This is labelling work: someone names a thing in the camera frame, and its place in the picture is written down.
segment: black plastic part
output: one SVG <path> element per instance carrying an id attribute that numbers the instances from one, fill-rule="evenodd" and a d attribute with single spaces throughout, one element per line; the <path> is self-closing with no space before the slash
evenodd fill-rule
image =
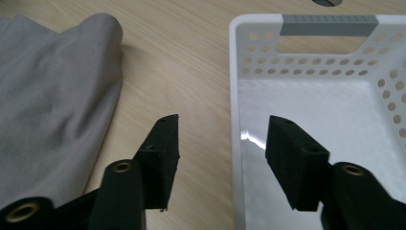
<path id="1" fill-rule="evenodd" d="M 145 229 L 145 209 L 168 209 L 179 160 L 178 120 L 178 115 L 158 120 L 133 160 L 115 162 L 106 169 L 98 190 L 57 209 L 48 198 L 18 200 L 1 210 L 0 230 Z M 40 207 L 34 215 L 7 221 L 15 208 L 33 201 Z"/>
<path id="2" fill-rule="evenodd" d="M 134 157 L 143 172 L 146 209 L 168 209 L 180 158 L 178 120 L 178 115 L 158 120 Z"/>
<path id="3" fill-rule="evenodd" d="M 327 182 L 327 189 L 322 195 L 322 202 L 324 204 L 321 214 L 323 229 L 325 230 L 348 230 L 346 220 L 341 213 L 337 199 L 334 192 L 331 190 L 331 181 Z"/>
<path id="4" fill-rule="evenodd" d="M 57 208 L 54 216 L 55 229 L 87 229 L 97 195 L 98 190 L 95 190 Z"/>
<path id="5" fill-rule="evenodd" d="M 403 211 L 403 214 L 406 217 L 406 204 L 404 204 L 404 203 L 402 203 L 402 202 L 400 202 L 398 200 L 396 201 L 396 203 L 400 206 L 400 209 Z"/>
<path id="6" fill-rule="evenodd" d="M 271 116 L 265 156 L 292 209 L 316 211 L 329 152 L 292 121 Z"/>
<path id="7" fill-rule="evenodd" d="M 406 229 L 402 206 L 368 170 L 340 162 L 332 176 L 332 191 L 350 230 Z"/>
<path id="8" fill-rule="evenodd" d="M 1 230 L 53 229 L 52 201 L 44 197 L 20 199 L 0 212 Z"/>
<path id="9" fill-rule="evenodd" d="M 121 160 L 105 169 L 88 229 L 146 229 L 143 181 L 138 162 Z"/>

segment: table surface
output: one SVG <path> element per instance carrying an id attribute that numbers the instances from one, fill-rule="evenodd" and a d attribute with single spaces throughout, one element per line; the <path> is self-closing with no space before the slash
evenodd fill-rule
<path id="1" fill-rule="evenodd" d="M 147 211 L 148 229 L 234 229 L 231 20 L 245 13 L 406 14 L 406 1 L 344 0 L 327 8 L 311 0 L 0 0 L 0 16 L 23 14 L 56 32 L 98 12 L 123 27 L 124 84 L 86 192 L 100 186 L 108 164 L 134 155 L 156 120 L 177 113 L 181 160 L 169 211 Z"/>

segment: basket handle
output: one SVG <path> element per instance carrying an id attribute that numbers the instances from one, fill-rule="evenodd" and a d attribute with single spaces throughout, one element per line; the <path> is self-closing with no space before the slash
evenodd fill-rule
<path id="1" fill-rule="evenodd" d="M 284 14 L 281 35 L 369 36 L 378 25 L 374 15 Z"/>

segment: gray cloth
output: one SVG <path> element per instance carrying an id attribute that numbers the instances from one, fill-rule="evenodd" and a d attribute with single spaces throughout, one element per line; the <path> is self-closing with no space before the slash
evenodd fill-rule
<path id="1" fill-rule="evenodd" d="M 0 209 L 83 193 L 120 95 L 122 38 L 105 13 L 61 34 L 0 19 Z"/>

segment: metal grommet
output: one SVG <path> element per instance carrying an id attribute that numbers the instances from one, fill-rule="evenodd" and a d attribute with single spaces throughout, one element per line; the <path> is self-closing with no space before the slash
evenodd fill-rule
<path id="1" fill-rule="evenodd" d="M 13 209 L 6 216 L 7 222 L 19 222 L 24 219 L 30 218 L 39 210 L 39 204 L 35 201 L 31 201 L 25 204 L 22 204 L 15 209 Z"/>
<path id="2" fill-rule="evenodd" d="M 116 173 L 124 173 L 129 171 L 131 168 L 131 164 L 128 162 L 121 162 L 114 166 L 113 171 Z"/>
<path id="3" fill-rule="evenodd" d="M 360 168 L 354 166 L 354 165 L 345 165 L 343 166 L 343 170 L 346 173 L 352 174 L 352 175 L 363 175 L 364 171 L 362 171 Z"/>

